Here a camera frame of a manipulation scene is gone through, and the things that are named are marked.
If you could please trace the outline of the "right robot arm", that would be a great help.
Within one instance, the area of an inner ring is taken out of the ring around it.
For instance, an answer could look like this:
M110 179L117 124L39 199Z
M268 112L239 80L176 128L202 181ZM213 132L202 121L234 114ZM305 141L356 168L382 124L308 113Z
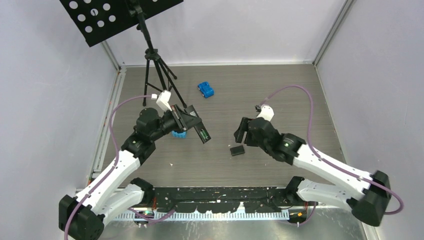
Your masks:
M386 173L362 171L311 150L304 139L291 133L280 133L262 117L243 117L233 135L237 143L259 147L278 162L307 170L330 182L322 184L294 176L285 192L291 205L299 205L302 201L320 202L349 211L367 225L381 225L392 197L381 188L390 188Z

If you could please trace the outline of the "black remote with buttons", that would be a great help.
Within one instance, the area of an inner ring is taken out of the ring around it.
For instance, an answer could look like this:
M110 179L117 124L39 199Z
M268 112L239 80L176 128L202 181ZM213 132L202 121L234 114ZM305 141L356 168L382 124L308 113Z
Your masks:
M196 124L194 126L194 129L203 144L211 140L211 136L202 122Z

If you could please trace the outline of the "green battery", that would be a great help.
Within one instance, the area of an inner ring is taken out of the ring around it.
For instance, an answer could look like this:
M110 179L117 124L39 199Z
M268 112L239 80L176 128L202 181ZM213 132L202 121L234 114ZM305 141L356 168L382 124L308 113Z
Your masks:
M202 137L203 137L205 140L207 140L207 139L208 139L208 135L207 135L207 133L206 133L204 130L202 130L202 131L201 131L201 135L202 135Z

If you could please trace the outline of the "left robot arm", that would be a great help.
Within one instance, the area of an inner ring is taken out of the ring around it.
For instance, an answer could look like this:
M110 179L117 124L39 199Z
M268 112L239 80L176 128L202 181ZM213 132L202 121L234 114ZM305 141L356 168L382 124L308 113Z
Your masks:
M105 226L130 207L148 207L154 199L153 186L137 177L123 190L116 189L155 151L155 142L171 132L195 129L203 143L211 139L194 106L170 106L162 116L155 108L139 113L133 133L116 152L114 160L86 188L74 197L59 201L59 229L64 239L97 240Z

